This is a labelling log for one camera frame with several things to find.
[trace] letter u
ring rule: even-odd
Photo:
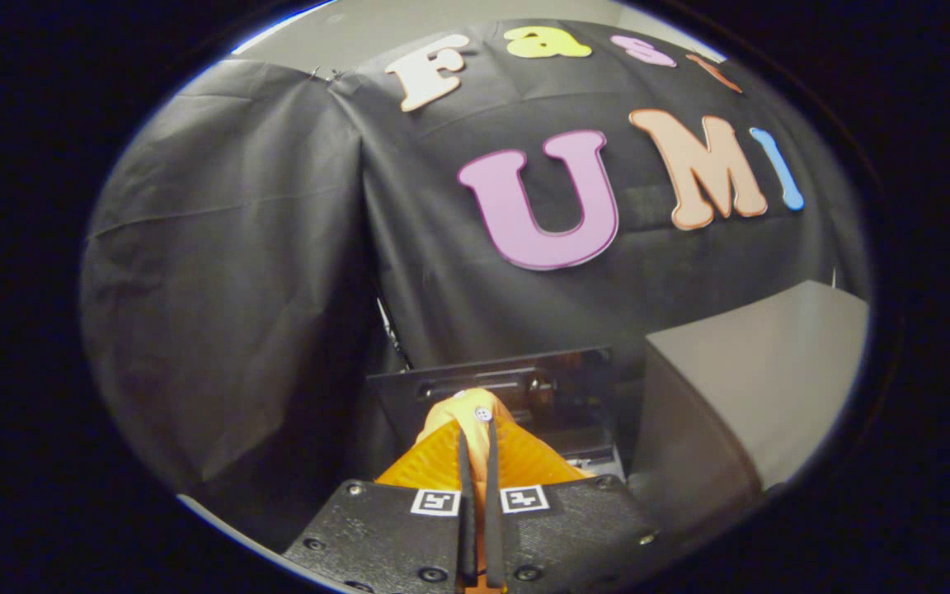
[[[544,154],[567,166],[581,204],[574,229],[549,233],[538,226],[520,179],[527,155],[501,150],[464,165],[457,181],[475,192],[487,232],[506,260],[533,271],[577,266],[599,256],[618,233],[618,206],[600,159],[603,132],[574,130],[544,140]]]

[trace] black cloth backdrop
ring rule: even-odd
[[[557,26],[593,49],[524,59],[504,31]],[[402,112],[386,64],[449,33],[459,89]],[[655,67],[611,44],[645,39]],[[283,549],[340,480],[382,464],[392,437],[359,400],[366,373],[400,369],[374,300],[416,368],[609,343],[623,458],[637,439],[643,336],[807,279],[872,300],[858,196],[813,127],[742,64],[599,24],[489,22],[394,49],[335,82],[228,59],[146,124],[114,169],[82,261],[82,327],[98,387],[137,454],[177,493]],[[769,201],[761,217],[670,222],[675,193],[634,109],[663,109],[701,136],[736,129]],[[794,213],[751,127],[772,133],[806,206]],[[549,136],[603,131],[618,201],[596,259],[529,271],[499,256],[460,167],[520,149],[546,230],[580,211]]]

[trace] fisheye lens view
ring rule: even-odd
[[[237,39],[91,213],[122,439],[340,592],[674,567],[833,443],[875,308],[864,172],[731,48],[610,0],[331,0]]]

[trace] letter m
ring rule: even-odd
[[[757,217],[769,209],[727,121],[712,115],[702,118],[705,145],[661,110],[634,111],[629,121],[647,132],[662,154],[676,193],[672,221],[678,229],[698,229],[713,221],[713,207],[702,198],[700,184],[724,218],[731,215],[732,204],[742,217]]]

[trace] orange soft gripper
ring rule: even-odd
[[[548,444],[510,421],[497,421],[497,471],[501,488],[550,485],[592,476],[570,466]]]
[[[399,458],[376,482],[399,488],[460,490],[459,422],[446,422]]]

